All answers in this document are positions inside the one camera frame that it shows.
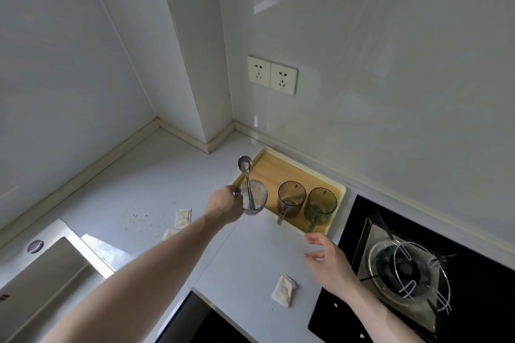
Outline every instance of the kitchen counter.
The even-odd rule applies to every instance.
[[[192,221],[200,217],[213,191],[238,175],[237,159],[243,154],[253,157],[263,146],[234,132],[207,155],[159,129],[2,248],[0,266],[15,258],[30,238],[57,218],[79,236],[87,233],[136,257],[158,244],[164,230],[173,227],[176,210],[192,208]],[[335,242],[359,193],[501,263],[512,258],[488,244],[473,242],[459,228],[339,181],[347,193],[328,234]],[[260,343],[321,342],[307,329],[320,293],[320,285],[304,265],[303,254],[310,246],[285,223],[275,224],[276,220],[264,211],[225,226],[146,342],[157,339],[192,288]],[[289,275],[299,286],[290,308],[270,297],[281,274]]]

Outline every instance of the white wall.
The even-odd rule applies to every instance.
[[[155,116],[99,0],[1,0],[0,228]]]
[[[103,0],[157,115],[206,142],[166,0]]]
[[[515,0],[221,3],[236,120],[515,243]]]
[[[167,0],[205,140],[232,121],[220,0]]]

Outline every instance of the electrical outlet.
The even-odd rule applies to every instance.
[[[249,80],[270,87],[270,61],[247,56]]]
[[[288,95],[295,94],[297,70],[272,63],[270,69],[270,86]]]

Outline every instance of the backsplash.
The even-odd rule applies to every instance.
[[[515,243],[515,0],[220,2],[237,121]]]

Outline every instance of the brown glass cup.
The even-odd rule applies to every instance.
[[[280,225],[284,217],[295,217],[299,214],[305,200],[306,189],[302,184],[293,180],[281,184],[277,197],[277,223]]]
[[[329,221],[337,205],[338,201],[330,190],[323,187],[313,189],[304,208],[304,217],[310,222],[307,231],[313,232],[317,225]]]

